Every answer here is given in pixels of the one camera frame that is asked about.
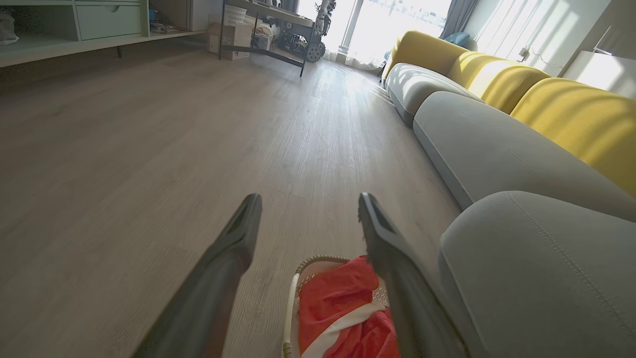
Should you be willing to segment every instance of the white cabinet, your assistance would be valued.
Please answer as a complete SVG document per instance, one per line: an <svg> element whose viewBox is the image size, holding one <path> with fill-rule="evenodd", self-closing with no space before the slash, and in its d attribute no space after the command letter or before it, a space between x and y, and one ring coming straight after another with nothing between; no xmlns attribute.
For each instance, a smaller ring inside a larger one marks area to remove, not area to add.
<svg viewBox="0 0 636 358"><path fill-rule="evenodd" d="M173 25L178 27L168 33L151 33L149 1L154 0L0 0L0 6L13 9L15 32L20 37L15 43L0 45L0 67L204 34L212 3L218 0L156 0L162 5L157 8L163 18L174 18Z"/></svg>
<svg viewBox="0 0 636 358"><path fill-rule="evenodd" d="M139 5L78 5L77 12L81 39L141 33Z"/></svg>

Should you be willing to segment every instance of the cardboard box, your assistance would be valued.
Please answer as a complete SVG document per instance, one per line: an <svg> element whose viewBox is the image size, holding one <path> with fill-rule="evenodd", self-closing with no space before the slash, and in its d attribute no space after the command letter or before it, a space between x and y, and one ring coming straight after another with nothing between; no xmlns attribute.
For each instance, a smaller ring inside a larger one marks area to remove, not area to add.
<svg viewBox="0 0 636 358"><path fill-rule="evenodd" d="M250 24L237 24L236 26L223 27L223 44L233 46L250 47L252 43L252 29ZM219 35L221 34L221 24L215 23L208 30L208 51L218 54ZM244 59L249 56L249 52L223 51L223 58L229 60Z"/></svg>

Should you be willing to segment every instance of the white wall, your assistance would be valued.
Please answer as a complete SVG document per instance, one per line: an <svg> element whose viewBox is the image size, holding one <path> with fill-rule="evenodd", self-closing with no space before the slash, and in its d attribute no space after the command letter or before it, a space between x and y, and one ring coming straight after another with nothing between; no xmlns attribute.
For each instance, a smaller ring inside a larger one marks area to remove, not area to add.
<svg viewBox="0 0 636 358"><path fill-rule="evenodd" d="M594 51L598 44L615 56L636 59L635 14L636 1L612 0L583 40L580 50Z"/></svg>
<svg viewBox="0 0 636 358"><path fill-rule="evenodd" d="M563 77L636 99L636 60L581 51Z"/></svg>
<svg viewBox="0 0 636 358"><path fill-rule="evenodd" d="M610 0L479 0L466 25L475 50L517 60L557 76L577 52Z"/></svg>

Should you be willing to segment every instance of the stitching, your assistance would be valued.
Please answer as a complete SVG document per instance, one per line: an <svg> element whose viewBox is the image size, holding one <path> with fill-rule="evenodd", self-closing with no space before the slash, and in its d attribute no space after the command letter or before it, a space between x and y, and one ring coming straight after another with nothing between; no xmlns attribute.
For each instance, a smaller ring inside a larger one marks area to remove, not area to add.
<svg viewBox="0 0 636 358"><path fill-rule="evenodd" d="M627 335L633 340L636 341L636 334L634 334L633 327L629 324L629 322L621 316L621 312L612 304L609 298L598 288L592 280L583 272L583 269L579 267L576 262L568 255L561 245L557 243L556 240L539 224L539 222L530 215L529 212L523 209L521 204L514 199L512 194L509 192L504 193L506 198L510 202L510 204L523 215L528 222L534 226L535 229L539 232L541 236L552 246L552 248L561 256L561 258L572 268L572 270L577 274L577 276L590 288L590 291L597 299L605 306L606 310L609 314L618 321L618 324L625 329Z"/></svg>
<svg viewBox="0 0 636 358"><path fill-rule="evenodd" d="M452 105L453 107L455 107L458 111L461 112L461 114L463 114L466 118L468 118L472 123L475 123L475 125L477 127L479 127L484 133L486 133L487 135L489 135L495 142L497 142L497 144L499 144L503 149L505 149L510 155L512 155L525 169L527 169L528 171L530 171L532 174L534 175L539 175L539 173L537 173L536 171L534 171L534 169L532 169L528 164L526 164L526 162L524 162L523 160L521 160L521 158L517 157L517 155L510 149L508 149L508 147L506 147L503 143L501 143L494 135L492 135L490 132L488 132L486 129L484 129L482 126L479 125L479 123L477 123L477 121L475 121L474 119L472 119L469 115L467 115L464 111L462 111L455 103L452 103L449 100L446 100L446 102L450 105Z"/></svg>

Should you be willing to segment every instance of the red fabric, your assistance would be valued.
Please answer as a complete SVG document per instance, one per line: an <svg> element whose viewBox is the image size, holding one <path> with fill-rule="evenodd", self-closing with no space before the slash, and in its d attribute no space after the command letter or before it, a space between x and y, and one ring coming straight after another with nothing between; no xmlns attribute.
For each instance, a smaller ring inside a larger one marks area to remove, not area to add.
<svg viewBox="0 0 636 358"><path fill-rule="evenodd" d="M298 313L300 354L333 322L371 303L377 288L378 277L366 256L323 272L303 285Z"/></svg>
<svg viewBox="0 0 636 358"><path fill-rule="evenodd" d="M391 313L378 311L363 323L340 331L323 358L397 358L398 341Z"/></svg>

